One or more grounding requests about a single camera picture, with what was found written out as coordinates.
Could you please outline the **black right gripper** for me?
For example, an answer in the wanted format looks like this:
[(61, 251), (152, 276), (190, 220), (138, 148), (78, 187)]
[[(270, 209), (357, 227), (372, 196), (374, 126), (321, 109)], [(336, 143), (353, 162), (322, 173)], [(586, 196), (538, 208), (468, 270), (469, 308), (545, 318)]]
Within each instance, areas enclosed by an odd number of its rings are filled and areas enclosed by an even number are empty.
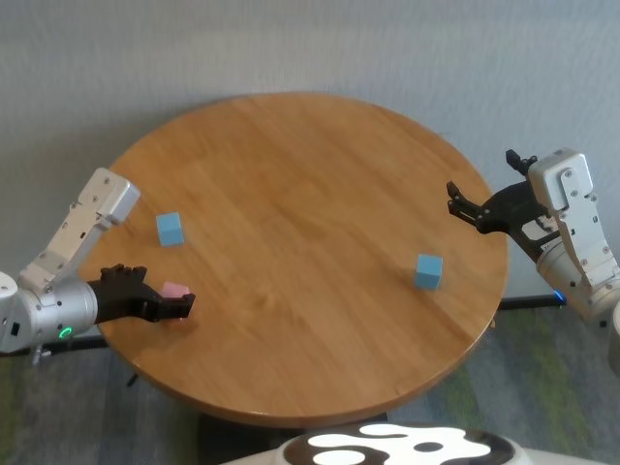
[[(513, 149), (507, 150), (505, 156), (507, 164), (524, 177), (528, 176), (530, 167), (538, 162), (537, 156), (522, 158)], [(558, 228), (554, 231), (542, 228), (542, 237), (538, 239), (530, 238), (524, 232), (524, 225), (548, 216), (547, 209), (538, 203), (528, 181), (495, 193), (486, 202), (487, 213), (480, 205), (464, 197), (452, 181), (447, 183), (447, 192), (451, 215), (475, 227), (481, 234), (507, 234), (534, 263), (543, 254), (544, 245), (560, 237)]]

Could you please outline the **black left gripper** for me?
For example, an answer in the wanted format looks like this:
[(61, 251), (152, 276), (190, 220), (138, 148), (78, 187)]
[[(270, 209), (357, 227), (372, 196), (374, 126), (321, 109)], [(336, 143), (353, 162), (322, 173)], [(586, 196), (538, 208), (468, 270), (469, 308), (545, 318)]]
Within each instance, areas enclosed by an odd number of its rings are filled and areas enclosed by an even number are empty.
[(122, 263), (101, 269), (100, 280), (89, 282), (97, 301), (96, 324), (128, 317), (157, 323), (189, 316), (196, 296), (162, 297), (143, 283), (146, 272), (145, 266)]

